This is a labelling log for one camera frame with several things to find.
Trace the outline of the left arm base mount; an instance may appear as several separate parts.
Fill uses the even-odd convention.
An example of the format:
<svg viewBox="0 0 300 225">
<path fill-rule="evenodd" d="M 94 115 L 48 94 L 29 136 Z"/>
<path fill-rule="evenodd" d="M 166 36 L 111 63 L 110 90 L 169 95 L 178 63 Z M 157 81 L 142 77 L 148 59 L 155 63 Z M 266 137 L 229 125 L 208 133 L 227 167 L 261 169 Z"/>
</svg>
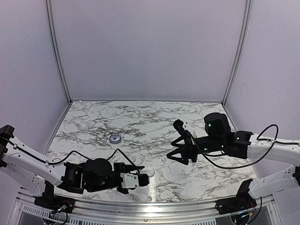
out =
<svg viewBox="0 0 300 225">
<path fill-rule="evenodd" d="M 72 213 L 75 200 L 73 198 L 54 195 L 52 198 L 45 196 L 36 197 L 34 204 L 49 210 L 47 216 L 42 216 L 44 225 L 65 225 Z"/>
</svg>

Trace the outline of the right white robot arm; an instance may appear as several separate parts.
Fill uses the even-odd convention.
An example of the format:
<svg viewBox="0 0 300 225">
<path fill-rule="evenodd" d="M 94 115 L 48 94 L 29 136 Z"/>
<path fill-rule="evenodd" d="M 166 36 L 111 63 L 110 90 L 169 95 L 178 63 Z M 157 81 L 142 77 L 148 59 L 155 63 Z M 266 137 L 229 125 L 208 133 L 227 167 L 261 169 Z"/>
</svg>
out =
<svg viewBox="0 0 300 225">
<path fill-rule="evenodd" d="M 248 179 L 242 182 L 232 206 L 237 210 L 244 209 L 259 197 L 264 197 L 285 189 L 300 186 L 300 142 L 294 140 L 266 137 L 250 131 L 231 131 L 227 116 L 213 112 L 204 117 L 204 128 L 207 136 L 197 138 L 188 129 L 187 123 L 176 120 L 173 127 L 180 134 L 171 143 L 176 149 L 166 157 L 184 165 L 195 163 L 198 155 L 208 158 L 208 154 L 221 151 L 223 155 L 254 159 L 256 164 L 263 159 L 288 163 L 289 167 L 260 179 Z"/>
</svg>

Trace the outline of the white earbud charging case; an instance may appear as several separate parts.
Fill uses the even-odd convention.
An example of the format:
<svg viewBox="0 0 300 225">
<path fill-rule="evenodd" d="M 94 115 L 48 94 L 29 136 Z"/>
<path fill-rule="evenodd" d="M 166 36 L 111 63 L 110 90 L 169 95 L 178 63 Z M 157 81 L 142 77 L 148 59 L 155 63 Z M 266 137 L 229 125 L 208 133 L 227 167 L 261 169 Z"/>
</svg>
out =
<svg viewBox="0 0 300 225">
<path fill-rule="evenodd" d="M 155 169 L 153 167 L 144 167 L 141 169 L 142 174 L 147 174 L 150 178 L 155 175 Z"/>
</svg>

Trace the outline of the blue earbud charging case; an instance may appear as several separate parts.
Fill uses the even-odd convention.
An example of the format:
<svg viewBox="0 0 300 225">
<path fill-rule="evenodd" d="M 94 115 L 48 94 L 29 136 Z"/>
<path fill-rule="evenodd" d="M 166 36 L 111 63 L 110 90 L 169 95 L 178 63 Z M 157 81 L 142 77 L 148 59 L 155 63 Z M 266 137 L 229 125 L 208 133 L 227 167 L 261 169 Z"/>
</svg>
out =
<svg viewBox="0 0 300 225">
<path fill-rule="evenodd" d="M 112 144 L 118 144 L 121 142 L 121 136 L 120 135 L 111 135 L 109 137 L 109 142 Z"/>
</svg>

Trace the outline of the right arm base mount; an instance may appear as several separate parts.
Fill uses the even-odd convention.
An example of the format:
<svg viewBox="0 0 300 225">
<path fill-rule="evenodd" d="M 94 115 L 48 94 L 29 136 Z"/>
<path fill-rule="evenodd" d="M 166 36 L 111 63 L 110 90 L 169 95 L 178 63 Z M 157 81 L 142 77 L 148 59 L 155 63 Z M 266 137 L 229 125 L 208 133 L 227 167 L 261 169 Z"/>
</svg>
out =
<svg viewBox="0 0 300 225">
<path fill-rule="evenodd" d="M 257 208 L 256 199 L 241 195 L 220 199 L 215 203 L 219 215 L 230 214 L 233 225 L 250 225 L 260 214 L 262 206 L 262 197 L 259 197 L 259 208 Z"/>
</svg>

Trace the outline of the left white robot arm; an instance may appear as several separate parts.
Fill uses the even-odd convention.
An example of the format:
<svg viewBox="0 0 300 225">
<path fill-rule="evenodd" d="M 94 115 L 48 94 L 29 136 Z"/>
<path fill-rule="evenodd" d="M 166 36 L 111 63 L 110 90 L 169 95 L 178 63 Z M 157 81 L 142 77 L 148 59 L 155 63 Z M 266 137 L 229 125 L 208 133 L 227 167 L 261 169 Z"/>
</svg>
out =
<svg viewBox="0 0 300 225">
<path fill-rule="evenodd" d="M 55 188 L 75 194 L 115 188 L 128 194 L 150 182 L 148 174 L 142 173 L 144 167 L 133 162 L 111 164 L 104 158 L 87 158 L 76 164 L 66 157 L 54 161 L 21 142 L 10 125 L 0 129 L 0 169 L 50 209 L 59 205 Z"/>
</svg>

